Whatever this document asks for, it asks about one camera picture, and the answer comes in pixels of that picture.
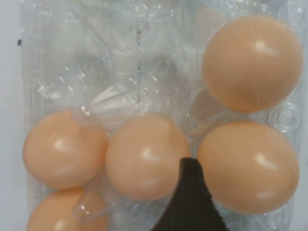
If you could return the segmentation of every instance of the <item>fake egg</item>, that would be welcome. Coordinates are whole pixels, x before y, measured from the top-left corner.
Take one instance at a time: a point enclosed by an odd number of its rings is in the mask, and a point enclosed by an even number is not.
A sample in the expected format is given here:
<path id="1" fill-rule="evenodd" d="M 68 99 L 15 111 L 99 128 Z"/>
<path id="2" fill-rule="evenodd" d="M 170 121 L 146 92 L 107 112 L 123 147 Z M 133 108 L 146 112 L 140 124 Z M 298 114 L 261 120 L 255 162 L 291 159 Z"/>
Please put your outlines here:
<path id="1" fill-rule="evenodd" d="M 189 157 L 181 130 L 158 115 L 127 122 L 112 137 L 106 154 L 106 172 L 113 186 L 137 201 L 168 195 L 178 182 L 180 159 Z"/>
<path id="2" fill-rule="evenodd" d="M 236 19 L 211 39 L 203 57 L 208 92 L 225 107 L 253 112 L 275 106 L 298 84 L 300 41 L 284 23 L 261 15 Z"/>
<path id="3" fill-rule="evenodd" d="M 243 214 L 263 214 L 294 194 L 299 167 L 286 138 L 263 124 L 238 121 L 211 130 L 197 159 L 213 197 Z"/>
<path id="4" fill-rule="evenodd" d="M 107 231 L 108 216 L 98 217 L 84 225 L 73 218 L 73 209 L 82 194 L 82 188 L 52 193 L 31 214 L 26 231 Z M 87 207 L 99 212 L 104 206 L 100 196 L 92 193 Z"/>
<path id="5" fill-rule="evenodd" d="M 98 129 L 81 127 L 71 111 L 53 113 L 29 132 L 23 149 L 28 172 L 52 188 L 71 188 L 103 168 L 109 139 Z"/>

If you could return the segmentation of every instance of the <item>clear plastic egg tray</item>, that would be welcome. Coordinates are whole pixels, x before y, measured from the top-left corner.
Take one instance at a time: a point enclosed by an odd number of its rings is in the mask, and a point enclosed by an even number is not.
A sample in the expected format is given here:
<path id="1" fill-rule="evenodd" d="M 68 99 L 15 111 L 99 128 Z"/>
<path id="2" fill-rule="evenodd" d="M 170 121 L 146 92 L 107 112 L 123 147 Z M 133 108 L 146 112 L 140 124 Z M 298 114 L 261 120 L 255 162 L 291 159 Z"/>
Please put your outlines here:
<path id="1" fill-rule="evenodd" d="M 44 116 L 64 108 L 72 108 L 82 125 L 103 128 L 111 136 L 131 116 L 160 113 L 182 129 L 196 157 L 199 142 L 212 127 L 249 119 L 283 133 L 298 152 L 306 67 L 283 102 L 257 113 L 238 113 L 209 96 L 201 63 L 219 28 L 256 13 L 288 24 L 302 42 L 306 59 L 308 1 L 22 0 L 20 4 L 26 132 Z M 87 187 L 94 189 L 102 181 L 106 179 L 98 177 Z M 29 175 L 30 212 L 51 191 Z M 111 201 L 117 204 L 91 216 L 110 214 L 110 231 L 149 231 L 169 197 L 152 203 Z M 293 200 L 257 216 L 215 205 L 230 231 L 290 230 Z"/>

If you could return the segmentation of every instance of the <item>plastic wrap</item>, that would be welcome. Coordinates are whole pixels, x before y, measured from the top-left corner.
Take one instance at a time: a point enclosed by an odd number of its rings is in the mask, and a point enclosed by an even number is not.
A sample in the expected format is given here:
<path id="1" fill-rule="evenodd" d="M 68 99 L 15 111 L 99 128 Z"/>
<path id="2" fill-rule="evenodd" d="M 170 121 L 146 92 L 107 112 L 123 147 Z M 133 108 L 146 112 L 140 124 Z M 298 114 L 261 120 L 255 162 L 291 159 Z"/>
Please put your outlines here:
<path id="1" fill-rule="evenodd" d="M 306 0 L 24 0 L 26 131 L 63 109 L 72 109 L 73 119 L 82 126 L 106 130 L 110 137 L 134 117 L 162 115 L 184 132 L 191 156 L 196 157 L 211 128 L 248 119 L 275 128 L 298 151 L 306 67 L 298 86 L 280 104 L 239 113 L 209 95 L 202 80 L 202 58 L 218 29 L 237 17 L 258 13 L 288 24 L 302 42 L 306 59 L 307 4 Z M 74 217 L 86 223 L 108 214 L 109 231 L 151 230 L 170 195 L 154 202 L 125 198 L 104 171 L 86 185 Z M 28 175 L 30 212 L 52 190 Z M 85 206 L 93 191 L 105 200 L 100 212 Z M 292 220 L 292 200 L 255 216 L 215 205 L 230 231 L 287 231 Z"/>

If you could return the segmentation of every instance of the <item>egg carton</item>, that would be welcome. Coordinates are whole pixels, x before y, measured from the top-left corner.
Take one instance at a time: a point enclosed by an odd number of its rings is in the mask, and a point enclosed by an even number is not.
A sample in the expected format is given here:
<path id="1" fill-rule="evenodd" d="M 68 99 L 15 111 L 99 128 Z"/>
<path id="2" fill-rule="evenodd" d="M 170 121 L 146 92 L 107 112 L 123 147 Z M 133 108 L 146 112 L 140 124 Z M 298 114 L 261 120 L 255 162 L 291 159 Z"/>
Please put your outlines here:
<path id="1" fill-rule="evenodd" d="M 287 23 L 302 42 L 306 59 L 307 4 L 306 0 L 22 0 L 26 132 L 63 108 L 73 108 L 74 119 L 84 126 L 103 128 L 111 135 L 132 116 L 161 113 L 184 131 L 196 157 L 201 138 L 212 127 L 249 119 L 284 134 L 298 153 L 305 119 L 306 62 L 294 91 L 277 106 L 256 113 L 238 113 L 215 102 L 204 87 L 201 63 L 218 29 L 255 13 Z M 27 180 L 32 212 L 52 189 L 30 175 Z M 105 180 L 87 187 L 96 189 Z M 169 202 L 169 197 L 152 203 L 116 198 L 112 197 L 116 205 L 94 215 L 111 213 L 110 231 L 150 230 Z M 215 205 L 231 231 L 290 230 L 293 200 L 257 216 Z"/>

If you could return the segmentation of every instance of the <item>egg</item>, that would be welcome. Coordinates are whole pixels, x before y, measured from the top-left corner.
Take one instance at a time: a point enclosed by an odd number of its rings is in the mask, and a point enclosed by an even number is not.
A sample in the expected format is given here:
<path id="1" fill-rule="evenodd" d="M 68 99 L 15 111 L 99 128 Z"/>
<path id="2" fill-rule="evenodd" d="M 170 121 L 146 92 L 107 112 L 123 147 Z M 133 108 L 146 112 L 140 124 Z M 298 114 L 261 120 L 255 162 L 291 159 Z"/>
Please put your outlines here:
<path id="1" fill-rule="evenodd" d="M 153 201 L 174 190 L 180 159 L 189 155 L 186 137 L 173 122 L 144 115 L 131 119 L 111 138 L 106 172 L 124 196 Z"/>
<path id="2" fill-rule="evenodd" d="M 286 138 L 267 125 L 236 121 L 212 129 L 197 159 L 213 197 L 243 214 L 263 214 L 294 194 L 299 167 Z"/>
<path id="3" fill-rule="evenodd" d="M 34 178 L 49 187 L 76 187 L 103 168 L 108 142 L 106 132 L 84 128 L 72 119 L 71 111 L 59 111 L 43 118 L 29 132 L 24 163 Z"/>
<path id="4" fill-rule="evenodd" d="M 82 194 L 80 187 L 50 194 L 31 214 L 26 231 L 107 231 L 108 216 L 98 217 L 84 225 L 73 218 L 73 209 Z M 105 207 L 96 193 L 91 194 L 88 203 L 87 206 L 96 212 Z"/>
<path id="5" fill-rule="evenodd" d="M 275 106 L 298 84 L 300 41 L 284 23 L 261 15 L 221 28 L 205 50 L 202 72 L 211 96 L 225 107 L 254 112 Z"/>

